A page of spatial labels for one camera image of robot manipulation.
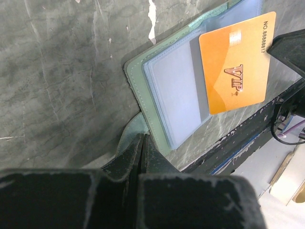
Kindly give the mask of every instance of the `black cable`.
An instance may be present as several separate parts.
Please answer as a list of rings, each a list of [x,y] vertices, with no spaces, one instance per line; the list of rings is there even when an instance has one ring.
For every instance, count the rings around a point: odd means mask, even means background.
[[[296,146],[296,145],[301,145],[301,144],[305,144],[305,141],[303,142],[293,142],[293,143],[289,143],[289,142],[284,142],[282,141],[275,133],[275,123],[272,123],[271,125],[271,134],[272,136],[280,143],[285,144],[285,145],[289,145],[289,146]]]

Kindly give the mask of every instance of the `white paint chip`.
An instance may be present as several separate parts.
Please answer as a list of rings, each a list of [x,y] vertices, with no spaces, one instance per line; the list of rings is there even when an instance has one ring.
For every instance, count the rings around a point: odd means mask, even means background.
[[[157,8],[156,8],[156,5],[154,4],[153,0],[148,0],[148,2],[149,2],[148,17],[152,22],[152,28],[151,28],[151,31],[148,34],[148,39],[151,40],[151,42],[153,44],[156,44],[154,27],[156,25],[156,19],[157,19],[157,17],[156,17]]]

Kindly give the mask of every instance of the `logo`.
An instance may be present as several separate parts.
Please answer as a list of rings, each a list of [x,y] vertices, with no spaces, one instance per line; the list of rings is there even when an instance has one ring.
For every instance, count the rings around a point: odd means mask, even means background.
[[[243,70],[244,66],[241,64],[238,67],[234,68],[227,68],[224,70],[225,73],[228,73],[232,76],[235,76],[235,78],[232,78],[232,87],[235,87],[237,91],[242,92],[243,91]]]

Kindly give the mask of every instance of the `marble surface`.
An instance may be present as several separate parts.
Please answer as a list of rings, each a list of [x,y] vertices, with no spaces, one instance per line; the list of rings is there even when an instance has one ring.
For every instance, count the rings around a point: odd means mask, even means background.
[[[92,164],[98,167],[112,158],[124,127],[140,111],[122,66],[153,45],[150,2],[0,2],[0,169],[83,167],[97,160]],[[157,41],[217,4],[153,3]],[[265,11],[273,10],[276,34],[305,27],[303,0],[266,0]],[[272,60],[265,103],[215,115],[168,159],[185,167],[297,79]]]

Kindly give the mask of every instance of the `card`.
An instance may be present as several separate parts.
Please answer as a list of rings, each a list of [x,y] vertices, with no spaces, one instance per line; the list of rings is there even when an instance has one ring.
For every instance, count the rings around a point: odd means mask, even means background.
[[[265,100],[275,12],[199,37],[212,115]]]

